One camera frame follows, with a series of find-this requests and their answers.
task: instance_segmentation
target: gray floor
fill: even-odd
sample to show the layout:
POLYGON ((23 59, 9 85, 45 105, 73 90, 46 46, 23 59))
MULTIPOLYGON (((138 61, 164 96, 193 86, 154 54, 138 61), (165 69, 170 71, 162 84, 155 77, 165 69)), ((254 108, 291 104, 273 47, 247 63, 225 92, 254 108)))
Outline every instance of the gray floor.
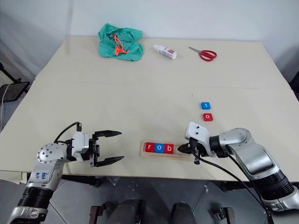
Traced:
MULTIPOLYGON (((0 224, 7 222, 24 188, 24 184, 0 181, 0 224)), ((87 224, 91 206, 130 198, 145 200, 147 224, 170 223, 172 205, 180 201, 192 207, 198 224, 225 224, 225 220, 215 221, 210 215, 212 209, 219 207, 233 207, 237 224, 266 223, 263 209, 246 190, 222 192, 211 181, 159 178, 120 178, 115 186, 104 179, 98 188, 62 180, 50 201, 44 223, 87 224)), ((98 223, 105 223, 106 219, 107 215, 99 217, 98 223)))

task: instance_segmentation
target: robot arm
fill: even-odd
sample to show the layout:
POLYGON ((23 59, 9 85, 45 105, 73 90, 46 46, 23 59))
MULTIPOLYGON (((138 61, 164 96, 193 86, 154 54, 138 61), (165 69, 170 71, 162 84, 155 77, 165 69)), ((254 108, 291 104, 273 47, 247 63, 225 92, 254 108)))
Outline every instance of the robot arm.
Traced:
POLYGON ((247 129, 235 128, 210 136, 205 127, 191 122, 185 136, 189 144, 180 146, 179 151, 195 153, 198 157, 235 155, 239 167, 254 184, 266 207, 272 211, 299 210, 298 188, 291 185, 268 151, 254 142, 247 129))
POLYGON ((115 163, 124 156, 106 158, 98 161, 100 147, 97 140, 101 136, 113 137, 121 134, 116 131, 99 131, 89 135, 81 132, 81 124, 72 139, 65 142, 54 141, 42 146, 37 152, 37 165, 31 172, 22 199, 12 211, 9 224, 39 224, 48 213, 47 207, 61 180, 64 164, 71 161, 89 160, 91 167, 115 163))

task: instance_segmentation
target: scissors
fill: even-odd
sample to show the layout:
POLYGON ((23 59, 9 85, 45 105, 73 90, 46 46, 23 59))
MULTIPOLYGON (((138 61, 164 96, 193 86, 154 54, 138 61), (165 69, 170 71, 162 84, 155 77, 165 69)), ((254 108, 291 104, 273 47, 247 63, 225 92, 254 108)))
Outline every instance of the scissors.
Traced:
POLYGON ((199 53, 199 56, 202 60, 206 61, 206 62, 211 62, 213 61, 216 57, 217 54, 214 51, 211 50, 197 50, 195 48, 189 47, 192 50, 195 50, 196 52, 199 53))

